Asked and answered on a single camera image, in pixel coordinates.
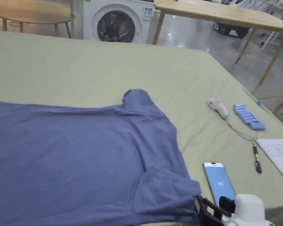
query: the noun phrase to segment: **white handheld device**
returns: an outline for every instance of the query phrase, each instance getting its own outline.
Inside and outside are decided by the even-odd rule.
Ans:
[[[221,118],[226,119],[228,117],[228,110],[226,109],[224,104],[222,104],[219,98],[208,99],[208,105],[210,106],[210,108],[217,111]]]

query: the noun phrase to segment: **front-load washer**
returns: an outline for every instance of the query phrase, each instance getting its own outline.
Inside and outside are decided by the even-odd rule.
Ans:
[[[84,39],[146,43],[154,0],[84,0]]]

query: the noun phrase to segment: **paper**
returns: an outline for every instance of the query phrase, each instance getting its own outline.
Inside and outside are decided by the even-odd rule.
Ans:
[[[283,175],[283,139],[258,139],[257,143]]]
[[[187,3],[194,4],[194,5],[200,5],[198,2],[196,2],[196,1],[191,1],[191,0],[187,0]]]

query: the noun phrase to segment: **white robot part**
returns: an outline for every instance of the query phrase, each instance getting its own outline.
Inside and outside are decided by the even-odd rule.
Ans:
[[[235,213],[222,216],[224,226],[275,226],[265,219],[264,204],[255,195],[239,194],[235,198]]]
[[[228,117],[228,110],[219,98],[208,99],[208,105],[211,109],[217,111],[221,118],[226,119]]]

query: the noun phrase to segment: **pen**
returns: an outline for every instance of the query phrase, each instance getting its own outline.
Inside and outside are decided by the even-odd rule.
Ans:
[[[256,171],[260,174],[262,173],[262,169],[261,169],[261,165],[260,165],[260,162],[259,162],[259,158],[258,158],[258,150],[257,150],[257,147],[256,145],[253,145],[253,150],[254,150],[254,155],[255,155],[255,167],[256,167]]]

